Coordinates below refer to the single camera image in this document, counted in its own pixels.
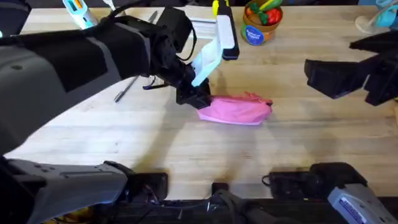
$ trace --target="sticker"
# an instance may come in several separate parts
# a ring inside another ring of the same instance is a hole
[[[359,223],[365,224],[367,220],[363,215],[349,202],[345,197],[341,197],[338,201],[346,210],[347,212]]]
[[[249,44],[260,45],[264,41],[264,35],[255,27],[247,25],[244,30]]]

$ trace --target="light blue object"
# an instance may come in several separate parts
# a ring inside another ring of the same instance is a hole
[[[391,0],[376,0],[376,5],[380,6],[380,8],[386,7],[390,4]]]
[[[360,6],[377,6],[379,10],[383,9],[383,6],[388,5],[391,0],[359,0],[358,5]],[[395,18],[394,23],[390,26],[392,30],[398,30],[398,18]]]
[[[223,58],[223,49],[218,38],[214,38],[209,44],[206,44],[201,52],[192,61],[192,67],[195,69],[196,77],[191,82],[192,86],[199,86],[210,73],[220,64]]]
[[[76,24],[81,29],[87,29],[98,24],[98,21],[92,15],[91,11],[88,9],[86,3],[83,0],[77,0],[80,3],[79,7],[75,4],[74,0],[63,0],[63,4],[67,8],[67,11],[75,20]]]
[[[388,7],[377,17],[375,25],[378,27],[390,27],[397,17],[397,13],[394,11],[395,9],[398,9],[398,6],[395,5]]]

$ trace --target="can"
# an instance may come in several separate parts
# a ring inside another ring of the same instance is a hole
[[[249,7],[249,4],[252,2],[256,2],[259,6],[261,6],[266,1],[267,0],[252,0],[246,4],[244,10],[246,11],[246,8]],[[270,26],[262,26],[252,22],[247,17],[246,13],[243,12],[241,35],[247,43],[251,45],[262,45],[273,38],[275,35],[275,30],[279,26],[279,23],[282,21],[284,16],[284,13],[280,7],[276,7],[276,9],[280,11],[280,21]]]

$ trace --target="marker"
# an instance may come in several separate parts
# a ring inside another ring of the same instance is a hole
[[[98,24],[97,19],[83,0],[62,0],[62,2],[81,29],[87,29]]]

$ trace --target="pink bag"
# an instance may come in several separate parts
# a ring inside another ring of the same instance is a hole
[[[211,105],[198,110],[199,118],[226,124],[259,125],[272,113],[272,101],[254,93],[214,96]]]

